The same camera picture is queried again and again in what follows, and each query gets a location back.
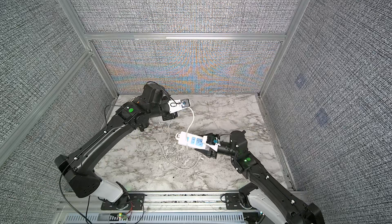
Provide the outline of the white blue power strip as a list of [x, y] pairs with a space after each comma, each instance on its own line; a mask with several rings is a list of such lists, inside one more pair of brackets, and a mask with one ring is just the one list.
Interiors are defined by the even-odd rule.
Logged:
[[198, 136], [182, 131], [175, 136], [179, 145], [191, 147], [193, 149], [205, 150], [206, 149], [206, 136]]

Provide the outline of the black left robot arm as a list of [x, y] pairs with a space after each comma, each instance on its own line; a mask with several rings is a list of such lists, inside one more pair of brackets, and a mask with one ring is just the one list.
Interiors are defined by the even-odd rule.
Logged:
[[143, 93], [120, 106], [106, 126], [85, 145], [68, 156], [60, 155], [55, 159], [62, 178], [77, 197], [96, 196], [117, 209], [128, 205], [128, 191], [120, 183], [98, 175], [95, 166], [125, 136], [147, 128], [151, 118], [175, 119], [177, 113], [169, 111], [170, 100], [163, 86], [148, 82]]

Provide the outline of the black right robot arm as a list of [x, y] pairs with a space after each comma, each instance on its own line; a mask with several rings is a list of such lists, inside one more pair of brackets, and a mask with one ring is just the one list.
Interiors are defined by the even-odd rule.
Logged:
[[230, 156], [235, 170], [250, 181], [238, 191], [241, 207], [254, 208], [275, 224], [323, 224], [319, 207], [305, 203], [283, 187], [249, 151], [245, 134], [232, 131], [228, 142], [218, 134], [205, 134], [206, 149], [200, 151], [208, 158]]

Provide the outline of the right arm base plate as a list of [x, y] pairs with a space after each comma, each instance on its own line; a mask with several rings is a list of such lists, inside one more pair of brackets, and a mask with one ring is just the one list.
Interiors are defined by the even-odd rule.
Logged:
[[225, 193], [220, 197], [228, 210], [251, 210], [248, 199], [242, 193]]

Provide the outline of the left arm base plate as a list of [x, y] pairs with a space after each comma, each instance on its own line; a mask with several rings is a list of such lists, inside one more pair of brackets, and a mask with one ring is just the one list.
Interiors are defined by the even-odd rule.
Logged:
[[129, 193], [128, 195], [121, 196], [116, 202], [112, 203], [104, 201], [101, 205], [101, 210], [142, 210], [142, 204], [145, 200], [144, 193]]

